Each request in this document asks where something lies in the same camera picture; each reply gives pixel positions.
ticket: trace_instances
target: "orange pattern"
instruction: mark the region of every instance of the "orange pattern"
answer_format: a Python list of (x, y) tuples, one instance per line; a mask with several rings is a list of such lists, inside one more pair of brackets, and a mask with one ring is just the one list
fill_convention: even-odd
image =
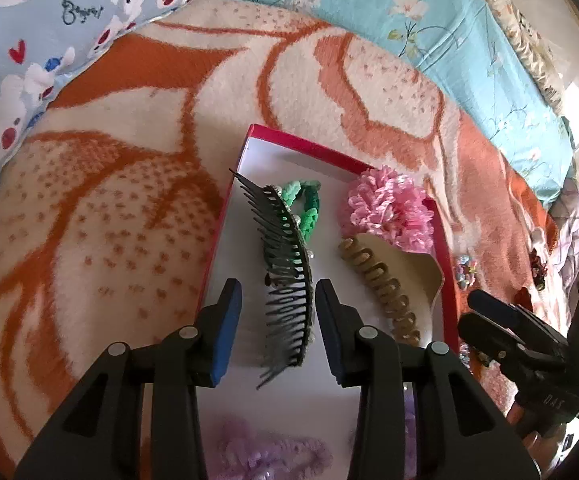
[[(436, 199), (479, 284), (564, 323), (528, 253), (556, 228), (470, 118), (398, 58), (282, 9), (195, 0), (116, 41), (63, 90), (0, 186), (0, 470), (115, 340), (152, 344), (194, 315), (250, 123), (407, 171)], [(458, 304), (465, 295), (457, 289)], [(510, 389), (488, 371), (501, 408)]]

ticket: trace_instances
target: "red heart print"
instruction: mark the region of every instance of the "red heart print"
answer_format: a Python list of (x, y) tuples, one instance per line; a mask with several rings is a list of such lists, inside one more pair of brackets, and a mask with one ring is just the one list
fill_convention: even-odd
[(11, 48), (8, 54), (13, 62), (23, 64), (23, 59), (25, 59), (25, 41), (18, 40), (18, 50)]

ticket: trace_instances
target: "purple scrunchie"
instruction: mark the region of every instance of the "purple scrunchie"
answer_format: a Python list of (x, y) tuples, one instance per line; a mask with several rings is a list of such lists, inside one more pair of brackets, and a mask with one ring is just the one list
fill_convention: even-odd
[(307, 480), (332, 465), (322, 440), (257, 436), (242, 419), (226, 421), (218, 452), (223, 470), (212, 480)]

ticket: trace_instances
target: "white flower print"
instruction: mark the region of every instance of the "white flower print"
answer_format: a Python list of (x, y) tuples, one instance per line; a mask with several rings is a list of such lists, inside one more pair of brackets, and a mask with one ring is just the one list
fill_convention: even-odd
[(429, 10), (429, 4), (422, 0), (393, 0), (390, 14), (404, 14), (407, 18), (418, 21)]
[(297, 12), (311, 12), (314, 7), (321, 6), (321, 0), (282, 0), (284, 7)]
[(540, 158), (540, 148), (532, 148), (529, 151), (529, 160), (536, 162)]

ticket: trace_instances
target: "metal screw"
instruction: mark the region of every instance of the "metal screw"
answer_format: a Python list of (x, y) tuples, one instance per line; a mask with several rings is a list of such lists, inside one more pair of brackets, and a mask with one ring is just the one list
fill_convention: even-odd
[(434, 341), (431, 344), (431, 351), (437, 355), (445, 355), (447, 352), (449, 352), (449, 346), (447, 346), (442, 341)]
[(178, 331), (178, 335), (181, 336), (183, 339), (194, 339), (196, 336), (199, 335), (199, 331), (196, 329), (195, 326), (188, 325), (180, 329)]
[(125, 353), (126, 346), (125, 343), (112, 343), (107, 347), (107, 352), (109, 355), (117, 356), (123, 355)]
[(492, 364), (492, 359), (490, 358), (490, 356), (483, 352), (479, 352), (477, 355), (478, 360), (481, 362), (481, 364), (489, 368), (489, 365)]
[(378, 330), (373, 326), (365, 325), (359, 330), (359, 335), (363, 339), (374, 339), (378, 335)]

